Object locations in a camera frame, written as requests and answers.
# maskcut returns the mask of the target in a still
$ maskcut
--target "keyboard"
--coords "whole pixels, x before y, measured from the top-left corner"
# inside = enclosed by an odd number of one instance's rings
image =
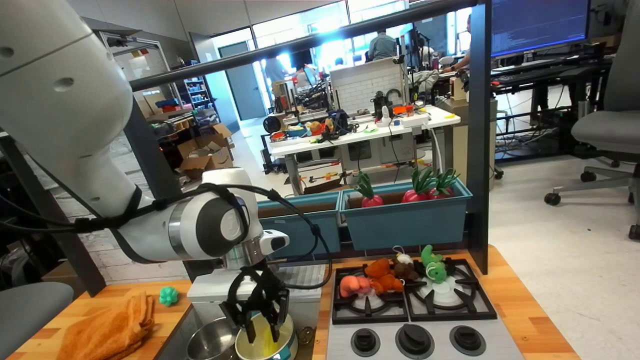
[[[576,69],[576,66],[573,65],[560,65],[554,66],[546,69],[538,69],[531,70],[527,72],[522,72],[520,74],[513,75],[499,75],[492,76],[492,81],[498,81],[500,85],[517,85],[521,83],[533,82],[541,78],[546,78],[553,75],[560,75],[561,73],[567,70]]]

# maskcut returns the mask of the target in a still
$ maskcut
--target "wooden tabletop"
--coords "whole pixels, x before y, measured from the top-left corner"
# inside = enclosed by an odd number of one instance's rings
[[[172,286],[180,293],[178,303],[165,307],[158,301],[160,289]],[[91,298],[87,293],[80,295],[71,305],[38,331],[30,340],[25,342],[8,360],[55,359],[62,344],[62,337],[67,327],[82,320],[101,309],[124,302],[131,295],[140,291],[147,292],[155,298],[153,331],[142,347],[126,359],[153,359],[162,351],[166,340],[176,331],[184,317],[188,314],[191,303],[187,300],[187,291],[191,282],[167,281],[147,282],[122,285],[109,285],[98,295]]]
[[[481,275],[467,251],[454,252],[446,256],[466,259],[471,264],[496,312],[526,360],[580,359],[495,247],[489,246],[488,275]],[[336,261],[333,267],[353,267],[370,262],[362,259]],[[332,287],[333,281],[330,281],[323,288],[312,360],[326,359]]]

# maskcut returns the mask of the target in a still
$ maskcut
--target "orange towel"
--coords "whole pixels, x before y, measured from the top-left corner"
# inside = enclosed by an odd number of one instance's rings
[[[133,353],[154,324],[154,300],[142,292],[71,325],[58,360],[119,360]]]

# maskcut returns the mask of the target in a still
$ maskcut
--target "green toy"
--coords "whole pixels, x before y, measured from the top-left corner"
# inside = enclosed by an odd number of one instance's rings
[[[447,278],[447,270],[442,262],[442,255],[434,254],[432,250],[433,246],[431,245],[424,247],[421,254],[422,264],[426,269],[427,277],[436,284],[441,284]]]
[[[178,290],[171,286],[167,286],[160,290],[160,304],[169,307],[176,302],[178,302]]]

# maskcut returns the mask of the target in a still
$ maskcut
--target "brown plush toy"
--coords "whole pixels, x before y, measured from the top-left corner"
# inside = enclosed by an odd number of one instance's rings
[[[371,287],[380,295],[389,291],[402,292],[402,282],[394,276],[393,270],[387,259],[378,259],[364,270],[365,275],[371,278]]]
[[[413,263],[404,264],[398,262],[397,258],[393,259],[394,269],[393,272],[396,274],[396,277],[402,280],[411,280],[416,281],[420,275],[413,268]]]

